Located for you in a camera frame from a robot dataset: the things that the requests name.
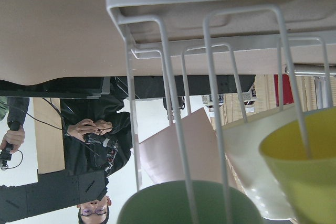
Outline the green cup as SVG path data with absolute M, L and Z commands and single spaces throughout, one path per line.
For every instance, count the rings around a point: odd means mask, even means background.
M 200 223 L 225 223 L 223 187 L 203 180 L 193 182 Z M 233 223 L 262 223 L 254 203 L 235 188 L 230 188 Z M 147 187 L 134 194 L 122 207 L 118 223 L 191 223 L 183 180 Z

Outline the cream white cup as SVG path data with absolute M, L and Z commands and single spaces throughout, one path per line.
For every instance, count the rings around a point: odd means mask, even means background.
M 259 153 L 259 145 L 270 133 L 296 118 L 295 107 L 289 104 L 282 109 L 273 108 L 222 127 L 225 154 L 246 195 L 266 219 L 288 220 L 294 217 L 294 213 Z

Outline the yellow cup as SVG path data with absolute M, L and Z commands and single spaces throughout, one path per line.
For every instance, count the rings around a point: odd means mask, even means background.
M 263 139 L 259 151 L 299 223 L 335 223 L 335 108 L 306 116 L 312 158 L 297 121 Z

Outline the person in black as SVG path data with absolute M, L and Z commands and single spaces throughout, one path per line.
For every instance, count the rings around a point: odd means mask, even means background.
M 70 175 L 101 170 L 108 178 L 131 156 L 130 113 L 123 112 L 126 93 L 111 78 L 109 94 L 96 100 L 62 99 L 65 168 Z

